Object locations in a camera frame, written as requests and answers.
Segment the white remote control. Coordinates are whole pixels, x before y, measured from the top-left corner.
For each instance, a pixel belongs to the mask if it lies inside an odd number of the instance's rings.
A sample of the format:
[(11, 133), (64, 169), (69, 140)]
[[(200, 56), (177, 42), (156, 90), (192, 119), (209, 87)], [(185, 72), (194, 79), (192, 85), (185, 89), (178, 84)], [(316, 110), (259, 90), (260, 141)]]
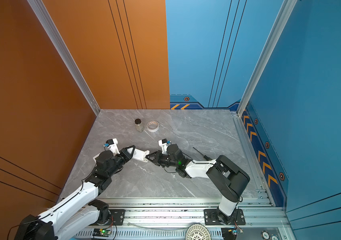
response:
[(150, 154), (150, 151), (147, 150), (147, 151), (142, 151), (142, 150), (139, 150), (139, 149), (135, 149), (134, 152), (133, 152), (133, 156), (132, 158), (134, 160), (137, 160), (137, 161), (141, 161), (141, 162), (148, 162), (148, 159), (146, 158), (147, 155)]

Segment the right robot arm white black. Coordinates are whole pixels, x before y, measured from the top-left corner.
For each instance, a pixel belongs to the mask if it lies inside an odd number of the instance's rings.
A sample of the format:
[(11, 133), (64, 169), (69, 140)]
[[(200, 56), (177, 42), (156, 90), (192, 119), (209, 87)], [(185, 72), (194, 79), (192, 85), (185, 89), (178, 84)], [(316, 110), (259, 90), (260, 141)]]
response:
[(174, 167), (182, 178), (210, 179), (222, 195), (216, 210), (218, 221), (223, 225), (236, 225), (239, 216), (238, 203), (250, 182), (249, 175), (229, 158), (220, 155), (209, 161), (196, 161), (186, 156), (176, 144), (145, 156), (158, 167)]

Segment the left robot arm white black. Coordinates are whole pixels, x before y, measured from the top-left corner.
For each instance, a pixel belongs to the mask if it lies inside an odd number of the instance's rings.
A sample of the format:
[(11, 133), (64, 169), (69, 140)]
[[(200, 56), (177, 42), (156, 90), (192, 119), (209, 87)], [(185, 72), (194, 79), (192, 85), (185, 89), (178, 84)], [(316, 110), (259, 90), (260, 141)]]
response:
[(133, 158), (135, 146), (108, 149), (94, 157), (95, 166), (68, 197), (38, 216), (29, 215), (18, 225), (16, 240), (69, 240), (96, 222), (109, 220), (108, 204), (97, 197), (110, 185), (112, 176)]

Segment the white tape roll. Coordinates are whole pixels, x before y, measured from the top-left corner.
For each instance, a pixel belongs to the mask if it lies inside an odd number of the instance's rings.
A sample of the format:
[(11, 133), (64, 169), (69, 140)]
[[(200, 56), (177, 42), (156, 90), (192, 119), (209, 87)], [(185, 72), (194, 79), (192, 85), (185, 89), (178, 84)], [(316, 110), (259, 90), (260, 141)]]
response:
[(154, 133), (159, 129), (159, 123), (157, 121), (149, 121), (146, 128), (149, 132)]

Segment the glass jar black lid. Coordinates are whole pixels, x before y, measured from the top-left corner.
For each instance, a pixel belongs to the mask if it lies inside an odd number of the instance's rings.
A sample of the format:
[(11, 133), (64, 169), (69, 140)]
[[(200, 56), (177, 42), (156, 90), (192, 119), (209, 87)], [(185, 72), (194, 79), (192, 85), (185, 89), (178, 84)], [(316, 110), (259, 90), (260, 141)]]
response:
[(136, 130), (138, 132), (142, 133), (144, 130), (144, 125), (142, 123), (142, 120), (141, 119), (135, 119), (134, 123), (135, 123)]

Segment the green circuit board left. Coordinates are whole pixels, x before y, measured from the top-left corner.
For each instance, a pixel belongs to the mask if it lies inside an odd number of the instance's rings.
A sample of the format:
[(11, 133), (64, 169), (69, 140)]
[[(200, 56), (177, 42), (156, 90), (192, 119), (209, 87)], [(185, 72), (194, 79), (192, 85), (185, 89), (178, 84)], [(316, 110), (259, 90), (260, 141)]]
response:
[(104, 238), (108, 238), (111, 236), (111, 229), (105, 229), (105, 228), (102, 228), (102, 229), (93, 229), (93, 232), (92, 232), (92, 237), (95, 238), (95, 237), (104, 237)]

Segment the white round fan grille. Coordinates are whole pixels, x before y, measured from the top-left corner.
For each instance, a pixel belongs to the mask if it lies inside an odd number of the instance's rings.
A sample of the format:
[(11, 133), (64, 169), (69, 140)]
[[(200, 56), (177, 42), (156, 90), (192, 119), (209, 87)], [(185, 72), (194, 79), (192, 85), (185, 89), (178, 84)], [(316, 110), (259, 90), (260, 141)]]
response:
[(209, 230), (201, 224), (191, 225), (185, 234), (185, 240), (211, 240)]

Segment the circuit board right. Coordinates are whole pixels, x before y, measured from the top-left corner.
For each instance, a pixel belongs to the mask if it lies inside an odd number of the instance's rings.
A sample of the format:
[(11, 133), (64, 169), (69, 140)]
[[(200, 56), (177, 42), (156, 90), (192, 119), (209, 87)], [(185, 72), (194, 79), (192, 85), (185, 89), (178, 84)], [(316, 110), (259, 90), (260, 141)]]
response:
[(236, 240), (239, 234), (243, 233), (241, 229), (221, 228), (223, 240)]

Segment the aluminium rail frame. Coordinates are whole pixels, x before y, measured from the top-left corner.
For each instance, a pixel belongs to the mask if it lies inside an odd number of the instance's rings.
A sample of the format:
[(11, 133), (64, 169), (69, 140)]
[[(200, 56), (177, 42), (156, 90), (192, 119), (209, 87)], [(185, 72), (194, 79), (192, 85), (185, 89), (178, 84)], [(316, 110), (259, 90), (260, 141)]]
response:
[(124, 209), (122, 226), (106, 227), (111, 236), (92, 237), (89, 225), (74, 238), (79, 240), (184, 240), (187, 229), (193, 224), (205, 226), (213, 240), (223, 240), (221, 228), (243, 230), (237, 240), (263, 240), (262, 231), (270, 234), (270, 240), (294, 240), (293, 230), (282, 208), (273, 206), (266, 198), (244, 198), (237, 209), (243, 210), (244, 226), (205, 225), (204, 210), (217, 209), (219, 198), (104, 198), (109, 209)]

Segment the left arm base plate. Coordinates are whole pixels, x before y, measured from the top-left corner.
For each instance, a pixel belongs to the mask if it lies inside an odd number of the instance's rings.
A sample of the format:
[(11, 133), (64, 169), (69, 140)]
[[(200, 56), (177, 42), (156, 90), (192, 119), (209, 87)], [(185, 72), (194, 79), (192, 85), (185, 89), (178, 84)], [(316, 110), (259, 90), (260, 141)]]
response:
[(95, 226), (122, 226), (125, 217), (124, 209), (103, 210), (95, 223)]

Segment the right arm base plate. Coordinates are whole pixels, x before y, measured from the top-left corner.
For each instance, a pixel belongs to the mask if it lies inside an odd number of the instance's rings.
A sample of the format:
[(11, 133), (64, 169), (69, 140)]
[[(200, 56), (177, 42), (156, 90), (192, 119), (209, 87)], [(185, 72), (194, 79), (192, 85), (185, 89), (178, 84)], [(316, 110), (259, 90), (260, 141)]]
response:
[(226, 216), (219, 209), (204, 210), (205, 225), (227, 225), (227, 226), (244, 226), (246, 224), (243, 210), (235, 209), (230, 216)]

